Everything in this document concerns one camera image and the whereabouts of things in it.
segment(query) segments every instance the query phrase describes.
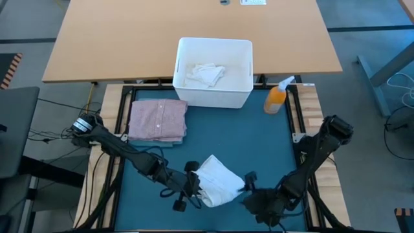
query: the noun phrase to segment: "blue table surface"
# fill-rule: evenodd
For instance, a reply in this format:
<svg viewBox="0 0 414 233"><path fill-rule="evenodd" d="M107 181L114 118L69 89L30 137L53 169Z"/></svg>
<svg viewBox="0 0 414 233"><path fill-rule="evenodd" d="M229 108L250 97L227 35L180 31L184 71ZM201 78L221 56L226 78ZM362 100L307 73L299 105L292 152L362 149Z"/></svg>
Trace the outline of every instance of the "blue table surface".
<svg viewBox="0 0 414 233"><path fill-rule="evenodd" d="M273 188L282 176L296 169L292 139L285 106L278 114L263 112L266 90L254 90L241 109L189 106L186 113L187 135L181 145L165 148L168 167L184 172L188 161L204 162L215 155L229 170L244 179L257 172L256 186ZM139 90L137 98L178 99L175 91ZM257 224L240 201L243 193L230 203L200 210L187 201L185 212L173 211L175 194L160 198L165 187L139 175L132 164L125 163L120 192L116 230L266 230ZM299 205L293 212L302 211ZM303 215L282 219L287 230L304 231Z"/></svg>

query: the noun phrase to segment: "floor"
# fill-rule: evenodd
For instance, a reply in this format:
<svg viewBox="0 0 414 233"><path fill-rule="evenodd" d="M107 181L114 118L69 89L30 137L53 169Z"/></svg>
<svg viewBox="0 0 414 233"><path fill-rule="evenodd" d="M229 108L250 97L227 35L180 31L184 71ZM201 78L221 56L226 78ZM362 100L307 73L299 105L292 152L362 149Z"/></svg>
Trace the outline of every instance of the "floor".
<svg viewBox="0 0 414 233"><path fill-rule="evenodd" d="M0 0L0 6L6 0ZM0 39L55 38L65 15L68 0L13 0L7 1L0 14ZM377 25L411 24L407 15L394 0L318 0L327 27L359 27ZM316 83L324 115L337 114L355 128L355 134L347 146L335 153L338 173L352 226L362 230L399 232L393 210L396 207L414 206L414 161L403 161L392 157L384 146L384 122L368 91L367 80L359 65L358 55L367 58L373 70L398 54L414 40L414 31L388 32L342 32L331 33L331 39L343 67L340 74L318 74L303 76L304 82ZM0 45L0 52L22 52L12 87L38 86L40 97L56 102L75 105L86 103L90 83L44 84L41 82L53 43ZM414 64L404 70L414 76ZM411 85L401 77L396 80ZM106 83L99 83L93 94L93 102L101 102ZM384 87L391 109L400 106L404 92ZM78 111L57 105L39 102L32 128L42 131L60 132L72 124ZM411 110L397 114L391 121L410 114ZM411 157L414 137L410 128L389 134L389 144L401 156ZM54 159L73 149L69 141L50 144L29 141L25 155L36 159ZM62 162L70 167L74 161L86 158L87 151L81 151ZM86 166L80 166L82 173ZM33 232L67 230L72 226L69 211L79 198L79 190L64 186L51 186L44 190L45 198L39 209ZM51 198L56 194L69 199L65 206L58 206Z"/></svg>

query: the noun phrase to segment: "white cable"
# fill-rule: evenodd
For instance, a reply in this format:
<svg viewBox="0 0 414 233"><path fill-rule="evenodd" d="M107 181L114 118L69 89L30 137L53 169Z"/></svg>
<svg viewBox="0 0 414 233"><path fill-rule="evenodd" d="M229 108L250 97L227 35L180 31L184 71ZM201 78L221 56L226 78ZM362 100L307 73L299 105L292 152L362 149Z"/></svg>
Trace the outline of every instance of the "white cable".
<svg viewBox="0 0 414 233"><path fill-rule="evenodd" d="M409 95L409 97L410 97L412 100L414 100L414 86L410 88L410 87L404 87L404 86L401 86L401 85L393 85L393 84L390 84L390 83L389 83L389 81L390 81L393 77L395 77L395 76L397 76L397 75L403 75L403 76L405 76L405 77L409 78L409 79L413 82L413 85L414 85L414 79L413 79L412 77L408 76L407 74L404 74L404 73L401 73L401 72L397 72L397 73L395 73L393 76L391 76L390 78L388 78L388 80L387 80L387 85L388 85L388 86L390 86L390 87L398 87L398 88L402 88L402 89L407 89L407 90L409 90L407 93L405 93L405 94L403 94L403 95L401 96L401 102L402 102L402 104L404 104L406 107L409 107L409 108L414 109L414 106L411 106L411 105L407 104L407 103L405 102L405 100L404 100L404 98L405 98L407 95Z"/></svg>

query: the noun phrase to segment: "white spray nozzle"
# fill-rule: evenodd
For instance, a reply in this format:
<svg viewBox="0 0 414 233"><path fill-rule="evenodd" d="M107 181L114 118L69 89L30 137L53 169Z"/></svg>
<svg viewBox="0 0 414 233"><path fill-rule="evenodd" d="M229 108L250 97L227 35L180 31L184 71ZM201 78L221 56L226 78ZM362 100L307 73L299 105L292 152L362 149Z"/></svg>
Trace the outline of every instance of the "white spray nozzle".
<svg viewBox="0 0 414 233"><path fill-rule="evenodd" d="M294 79L295 79L295 77L291 76L291 77L283 80L282 82L279 82L279 90L280 91L285 91L287 85L289 85Z"/></svg>

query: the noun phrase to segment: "wooden tabletop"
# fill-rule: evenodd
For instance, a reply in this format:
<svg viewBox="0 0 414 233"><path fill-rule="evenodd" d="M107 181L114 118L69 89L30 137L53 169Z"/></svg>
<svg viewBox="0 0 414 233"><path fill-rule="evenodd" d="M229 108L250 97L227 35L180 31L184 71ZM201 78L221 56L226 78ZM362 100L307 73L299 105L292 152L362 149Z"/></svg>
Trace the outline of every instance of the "wooden tabletop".
<svg viewBox="0 0 414 233"><path fill-rule="evenodd" d="M43 81L172 77L182 37L248 39L256 74L342 71L315 0L72 0Z"/></svg>
<svg viewBox="0 0 414 233"><path fill-rule="evenodd" d="M103 98L102 110L101 110L101 117L103 118L103 123L109 131L114 131L116 119L118 116L118 109L120 106L120 99L122 93L122 87L124 85L116 84L116 85L108 85L105 96ZM305 122L305 127L308 133L316 133L319 130L319 127L323 120L323 115L321 112L321 106L319 104L318 94L316 93L316 88L313 84L299 84L298 85L298 95L300 99L302 114ZM126 126L126 118L128 114L128 106L130 101L130 95L127 96L125 101L125 108L124 108L124 121L122 122L121 131L125 129ZM298 119L296 115L296 109L293 102L293 98L290 98L290 105L292 107L292 115L294 117L294 126L299 130ZM91 186L92 183L92 170L98 160L99 156L102 154L102 151L99 146L95 146L92 149L91 156L89 159L89 172L86 179L87 182L87 198L85 209L86 211L82 213L83 204L85 203L85 185L86 182L83 183L82 193L80 196L80 201L78 204L78 210L76 212L75 224L80 219L81 225L87 219L87 210L89 205L91 206L91 211L94 210L95 206L98 203L102 187L105 182L105 177L107 173L107 167L109 162L109 156L104 155L100 160L98 165L96 166L96 171L94 175L94 186ZM116 163L114 166L113 178L116 174L118 168L118 164ZM343 200L341 184L339 182L338 173L334 164L326 160L321 167L316 172L316 180L318 183L318 188L320 192L321 198L324 200L325 204L329 207L331 212L341 221L344 225L350 225L349 217L347 213L347 209L345 206L345 201ZM93 191L93 196L91 202L89 201L91 198L91 190ZM107 204L107 208L105 211L105 218L103 222L104 227L109 226L109 219L112 212L112 198L109 200ZM318 216L316 215L316 207L313 200L310 198L309 201L309 208L312 213L312 220L314 221L314 226L318 226Z"/></svg>
<svg viewBox="0 0 414 233"><path fill-rule="evenodd" d="M411 22L414 23L414 0L399 0Z"/></svg>

